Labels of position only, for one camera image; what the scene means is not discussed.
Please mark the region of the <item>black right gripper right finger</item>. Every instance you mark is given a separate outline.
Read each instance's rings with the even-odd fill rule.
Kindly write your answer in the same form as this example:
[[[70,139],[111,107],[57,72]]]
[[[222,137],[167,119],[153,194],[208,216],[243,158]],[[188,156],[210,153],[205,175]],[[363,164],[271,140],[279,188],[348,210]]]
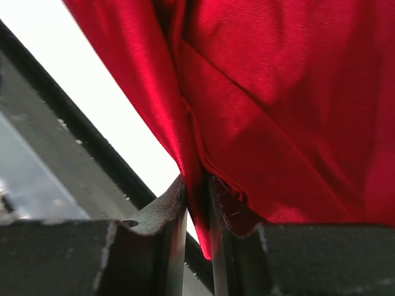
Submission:
[[[393,295],[394,229],[273,224],[209,181],[217,295]]]

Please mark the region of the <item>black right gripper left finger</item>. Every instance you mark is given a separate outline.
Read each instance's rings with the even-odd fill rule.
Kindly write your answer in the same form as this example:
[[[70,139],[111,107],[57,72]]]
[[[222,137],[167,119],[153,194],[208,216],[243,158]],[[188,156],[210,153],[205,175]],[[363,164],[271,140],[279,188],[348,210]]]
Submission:
[[[1,221],[2,295],[181,295],[181,178],[131,218]]]

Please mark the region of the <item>red cloth napkin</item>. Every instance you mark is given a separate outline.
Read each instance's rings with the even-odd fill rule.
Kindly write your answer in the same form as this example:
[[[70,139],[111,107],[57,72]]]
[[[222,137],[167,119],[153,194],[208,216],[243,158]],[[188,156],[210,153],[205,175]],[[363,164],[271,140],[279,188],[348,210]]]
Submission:
[[[66,1],[176,161],[273,223],[394,225],[393,1]]]

